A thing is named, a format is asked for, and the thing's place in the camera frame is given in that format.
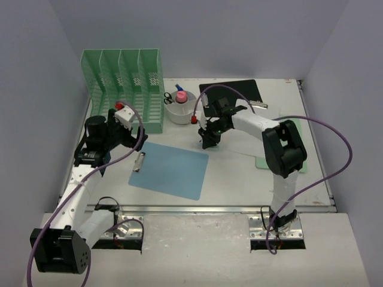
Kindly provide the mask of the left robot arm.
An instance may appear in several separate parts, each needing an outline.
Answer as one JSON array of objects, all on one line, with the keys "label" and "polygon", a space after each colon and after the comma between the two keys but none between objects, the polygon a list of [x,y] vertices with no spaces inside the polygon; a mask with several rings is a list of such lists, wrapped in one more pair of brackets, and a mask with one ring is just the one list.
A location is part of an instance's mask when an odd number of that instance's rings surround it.
[{"label": "left robot arm", "polygon": [[107,167],[116,163],[111,151],[122,145],[139,151],[148,136],[142,124],[132,135],[138,112],[118,103],[106,117],[95,115],[84,123],[84,133],[75,149],[74,165],[58,206],[42,228],[30,235],[32,254],[29,264],[41,273],[81,274],[90,264],[91,249],[99,238],[124,229],[118,207],[96,207],[89,219],[83,216],[92,192],[104,177]]}]

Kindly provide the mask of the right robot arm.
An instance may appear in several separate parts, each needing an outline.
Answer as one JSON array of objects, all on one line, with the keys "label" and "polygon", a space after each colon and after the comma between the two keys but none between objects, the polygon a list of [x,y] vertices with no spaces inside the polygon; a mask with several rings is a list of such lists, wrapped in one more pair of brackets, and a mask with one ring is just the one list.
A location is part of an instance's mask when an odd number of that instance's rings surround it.
[{"label": "right robot arm", "polygon": [[203,149],[217,146],[221,135],[229,130],[245,132],[262,142],[266,164],[273,173],[273,197],[267,228],[272,234],[280,235],[297,216],[293,196],[307,152],[293,121],[279,122],[262,117],[239,102],[232,106],[226,99],[216,100],[212,104],[215,110],[212,117],[207,117],[202,111],[200,116],[191,117],[191,123],[200,125],[198,134],[202,138]]}]

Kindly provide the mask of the white round desk organizer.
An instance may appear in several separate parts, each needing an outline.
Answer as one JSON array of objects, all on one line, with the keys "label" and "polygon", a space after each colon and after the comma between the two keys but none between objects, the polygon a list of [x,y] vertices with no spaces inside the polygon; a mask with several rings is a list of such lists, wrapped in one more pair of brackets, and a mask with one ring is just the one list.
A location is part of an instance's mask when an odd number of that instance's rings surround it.
[{"label": "white round desk organizer", "polygon": [[196,96],[191,93],[190,91],[185,91],[188,96],[188,101],[184,104],[179,104],[175,101],[175,97],[177,94],[177,91],[174,91],[171,93],[174,103],[165,105],[165,111],[168,116],[168,118],[175,124],[179,125],[185,125],[189,124],[193,111],[194,106],[196,104]]}]

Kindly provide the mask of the white clipboard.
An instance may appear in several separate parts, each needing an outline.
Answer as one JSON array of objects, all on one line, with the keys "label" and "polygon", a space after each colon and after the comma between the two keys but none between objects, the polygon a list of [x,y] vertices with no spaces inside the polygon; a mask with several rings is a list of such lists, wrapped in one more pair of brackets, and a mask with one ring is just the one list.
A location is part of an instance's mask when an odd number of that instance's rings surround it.
[{"label": "white clipboard", "polygon": [[262,133],[269,128],[278,127],[274,120],[280,116],[280,108],[268,106],[267,109],[254,108],[256,113],[248,108],[233,116],[234,129],[221,135],[219,147],[254,157],[264,157]]}]

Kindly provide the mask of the blue clipboard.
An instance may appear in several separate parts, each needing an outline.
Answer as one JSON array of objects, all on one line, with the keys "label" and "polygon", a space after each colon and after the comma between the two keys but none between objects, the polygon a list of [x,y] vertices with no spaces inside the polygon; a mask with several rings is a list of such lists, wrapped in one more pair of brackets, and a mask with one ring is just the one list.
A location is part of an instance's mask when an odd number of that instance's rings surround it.
[{"label": "blue clipboard", "polygon": [[184,199],[199,200],[209,155],[146,142],[143,162],[129,185]]}]

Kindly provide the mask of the green mesh file organizer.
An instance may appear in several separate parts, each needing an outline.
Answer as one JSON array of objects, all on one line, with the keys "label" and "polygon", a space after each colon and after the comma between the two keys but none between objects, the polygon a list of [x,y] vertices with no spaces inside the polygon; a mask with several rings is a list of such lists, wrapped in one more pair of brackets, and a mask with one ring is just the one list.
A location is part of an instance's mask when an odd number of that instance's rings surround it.
[{"label": "green mesh file organizer", "polygon": [[163,132],[165,85],[160,50],[84,50],[80,64],[91,98],[91,116],[107,116],[121,99],[138,111],[147,133]]}]

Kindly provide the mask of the black clipboard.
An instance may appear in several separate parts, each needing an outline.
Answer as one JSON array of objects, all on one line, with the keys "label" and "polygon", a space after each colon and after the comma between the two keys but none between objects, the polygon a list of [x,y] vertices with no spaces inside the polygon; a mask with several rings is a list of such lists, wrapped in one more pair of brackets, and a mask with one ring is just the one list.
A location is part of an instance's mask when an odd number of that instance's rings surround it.
[{"label": "black clipboard", "polygon": [[[234,90],[240,92],[240,94],[242,94],[249,101],[263,102],[255,80],[238,80],[220,83],[200,84],[199,90],[200,92],[203,92],[206,88],[217,84],[233,88]],[[236,100],[240,98],[237,93],[224,87],[209,88],[205,92],[205,94],[208,98],[209,107],[204,108],[203,110],[205,116],[208,118],[216,116],[214,108],[210,106],[210,104],[212,104],[214,101],[224,98],[228,100],[230,106],[235,106]]]}]

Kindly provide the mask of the black handled scissors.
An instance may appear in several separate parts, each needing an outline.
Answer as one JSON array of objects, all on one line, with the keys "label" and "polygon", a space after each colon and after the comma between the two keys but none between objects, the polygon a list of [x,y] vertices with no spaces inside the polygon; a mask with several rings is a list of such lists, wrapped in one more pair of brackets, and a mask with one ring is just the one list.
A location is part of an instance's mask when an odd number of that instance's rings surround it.
[{"label": "black handled scissors", "polygon": [[163,101],[164,101],[164,104],[165,104],[165,105],[169,105],[169,104],[174,103],[174,99],[173,99],[173,97],[172,97],[172,95],[171,95],[170,93],[165,92],[165,93],[163,94],[163,96],[164,96]]}]

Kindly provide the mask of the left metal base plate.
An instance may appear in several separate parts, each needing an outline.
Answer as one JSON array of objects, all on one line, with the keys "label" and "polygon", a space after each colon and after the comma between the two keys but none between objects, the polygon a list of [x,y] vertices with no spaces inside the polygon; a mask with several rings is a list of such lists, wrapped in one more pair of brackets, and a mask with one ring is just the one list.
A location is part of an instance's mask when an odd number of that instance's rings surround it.
[{"label": "left metal base plate", "polygon": [[100,234],[101,239],[139,240],[144,238],[144,216],[133,214],[120,214],[106,232]]}]

